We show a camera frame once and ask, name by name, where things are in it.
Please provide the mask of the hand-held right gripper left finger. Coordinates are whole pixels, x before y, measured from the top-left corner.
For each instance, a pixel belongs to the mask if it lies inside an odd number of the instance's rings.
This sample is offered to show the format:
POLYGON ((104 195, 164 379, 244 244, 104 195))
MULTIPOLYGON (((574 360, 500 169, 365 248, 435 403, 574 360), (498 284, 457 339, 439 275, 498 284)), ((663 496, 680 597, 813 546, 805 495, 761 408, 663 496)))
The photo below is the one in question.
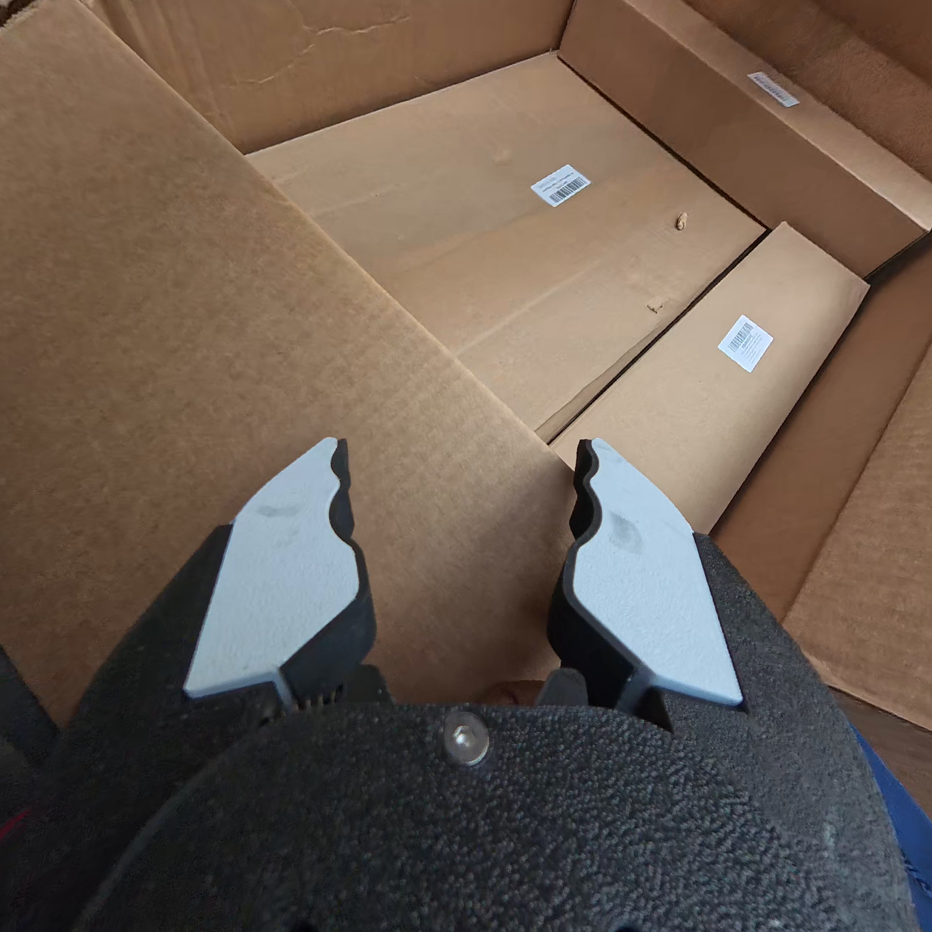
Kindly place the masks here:
POLYGON ((345 687, 377 633, 350 486, 348 443, 327 437, 243 505, 183 684, 189 698, 269 684, 292 707, 345 687))

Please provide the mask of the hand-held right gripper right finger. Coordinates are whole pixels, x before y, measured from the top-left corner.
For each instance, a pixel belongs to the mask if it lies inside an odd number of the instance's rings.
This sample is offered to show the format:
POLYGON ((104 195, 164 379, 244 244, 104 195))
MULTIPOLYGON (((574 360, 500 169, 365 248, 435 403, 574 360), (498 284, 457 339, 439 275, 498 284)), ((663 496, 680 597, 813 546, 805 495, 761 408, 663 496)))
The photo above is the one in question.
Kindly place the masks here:
POLYGON ((693 529, 605 440, 579 441, 573 536, 547 620, 588 704, 635 713, 667 692, 735 709, 744 695, 693 529))

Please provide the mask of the narrow long cardboard box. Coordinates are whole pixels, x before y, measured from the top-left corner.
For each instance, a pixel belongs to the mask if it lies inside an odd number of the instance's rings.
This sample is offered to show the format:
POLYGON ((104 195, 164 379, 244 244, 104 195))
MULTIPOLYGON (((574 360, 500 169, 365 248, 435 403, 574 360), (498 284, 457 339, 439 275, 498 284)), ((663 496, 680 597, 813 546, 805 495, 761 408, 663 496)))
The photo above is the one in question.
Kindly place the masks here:
POLYGON ((553 441, 567 464, 600 438, 667 495, 693 530, 726 511, 868 292, 786 222, 553 441))

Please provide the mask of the dark cloth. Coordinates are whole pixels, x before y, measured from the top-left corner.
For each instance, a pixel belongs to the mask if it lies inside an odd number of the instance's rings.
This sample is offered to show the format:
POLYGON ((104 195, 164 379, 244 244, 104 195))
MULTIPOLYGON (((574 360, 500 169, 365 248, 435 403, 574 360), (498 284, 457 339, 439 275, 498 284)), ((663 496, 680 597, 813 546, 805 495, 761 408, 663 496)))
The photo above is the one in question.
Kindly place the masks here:
POLYGON ((1 652, 2 878, 17 859, 24 833, 45 816, 50 797, 48 762, 58 728, 5 651, 1 652))

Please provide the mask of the large open cardboard box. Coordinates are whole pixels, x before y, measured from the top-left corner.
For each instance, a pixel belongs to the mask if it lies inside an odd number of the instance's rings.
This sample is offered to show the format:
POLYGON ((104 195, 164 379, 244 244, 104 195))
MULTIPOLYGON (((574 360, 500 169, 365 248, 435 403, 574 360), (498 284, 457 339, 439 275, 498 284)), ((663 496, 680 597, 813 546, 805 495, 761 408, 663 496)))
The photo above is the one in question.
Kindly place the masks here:
MULTIPOLYGON (((774 228, 582 77, 763 236, 545 441, 248 156, 562 61, 574 3, 2 20, 2 648, 54 719, 328 436, 348 441, 391 693, 472 701, 555 667, 575 493, 551 445, 774 228)), ((686 3, 930 181, 930 2, 686 3)), ((930 232, 856 275, 853 319, 711 531, 825 682, 930 729, 930 232)))

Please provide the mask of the person's blue pants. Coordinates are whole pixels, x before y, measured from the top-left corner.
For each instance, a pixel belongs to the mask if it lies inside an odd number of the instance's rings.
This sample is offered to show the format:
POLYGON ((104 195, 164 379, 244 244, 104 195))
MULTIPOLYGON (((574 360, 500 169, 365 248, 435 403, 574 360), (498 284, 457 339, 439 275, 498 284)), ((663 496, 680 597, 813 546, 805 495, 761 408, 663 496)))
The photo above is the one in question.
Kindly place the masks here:
POLYGON ((918 925, 923 931, 931 931, 931 821, 860 731, 853 730, 887 809, 918 925))

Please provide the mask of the wide flat cardboard box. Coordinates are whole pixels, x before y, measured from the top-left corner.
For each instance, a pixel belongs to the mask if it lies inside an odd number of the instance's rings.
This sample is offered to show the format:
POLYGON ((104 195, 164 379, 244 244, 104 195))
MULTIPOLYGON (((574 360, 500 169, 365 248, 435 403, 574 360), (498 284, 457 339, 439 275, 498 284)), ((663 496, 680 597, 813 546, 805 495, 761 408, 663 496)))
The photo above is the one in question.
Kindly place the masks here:
POLYGON ((555 54, 248 160, 545 441, 763 236, 555 54))

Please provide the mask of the tall cardboard box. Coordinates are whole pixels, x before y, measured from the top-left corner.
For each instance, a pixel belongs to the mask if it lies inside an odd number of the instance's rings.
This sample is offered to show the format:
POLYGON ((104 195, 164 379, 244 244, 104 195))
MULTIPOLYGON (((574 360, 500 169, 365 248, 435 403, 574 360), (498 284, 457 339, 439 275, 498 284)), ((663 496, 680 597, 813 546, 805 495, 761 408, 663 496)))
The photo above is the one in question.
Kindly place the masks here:
POLYGON ((752 217, 861 277, 930 232, 930 181, 686 2, 575 2, 559 55, 752 217))

